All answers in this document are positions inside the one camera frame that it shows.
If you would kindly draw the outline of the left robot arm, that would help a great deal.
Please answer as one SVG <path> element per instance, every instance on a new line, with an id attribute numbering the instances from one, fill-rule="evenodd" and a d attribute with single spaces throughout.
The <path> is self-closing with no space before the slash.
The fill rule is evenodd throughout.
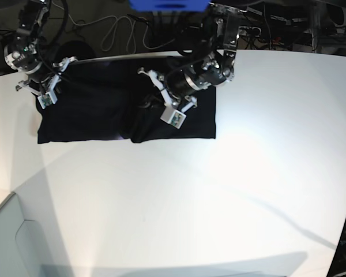
<path id="1" fill-rule="evenodd" d="M 153 88 L 138 106 L 186 113 L 203 96 L 232 81 L 243 14 L 240 7 L 218 2 L 203 14 L 182 13 L 170 28 L 176 54 L 159 68 L 138 71 Z"/>

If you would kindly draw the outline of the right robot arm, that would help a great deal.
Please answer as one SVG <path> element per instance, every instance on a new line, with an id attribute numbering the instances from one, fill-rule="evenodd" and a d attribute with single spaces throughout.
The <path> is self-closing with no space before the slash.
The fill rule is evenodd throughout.
<path id="1" fill-rule="evenodd" d="M 13 35 L 13 40 L 4 50 L 4 59 L 8 67 L 27 75 L 16 86 L 16 90 L 27 89 L 37 96 L 38 101 L 45 106 L 57 102 L 56 87 L 64 79 L 63 74 L 67 67 L 77 61 L 76 57 L 64 58 L 58 63 L 52 63 L 46 56 L 62 32 L 65 30 L 69 18 L 69 7 L 62 1 L 62 24 L 48 45 L 42 42 L 43 27 L 48 20 L 52 1 L 28 1 L 19 14 L 19 25 Z"/>

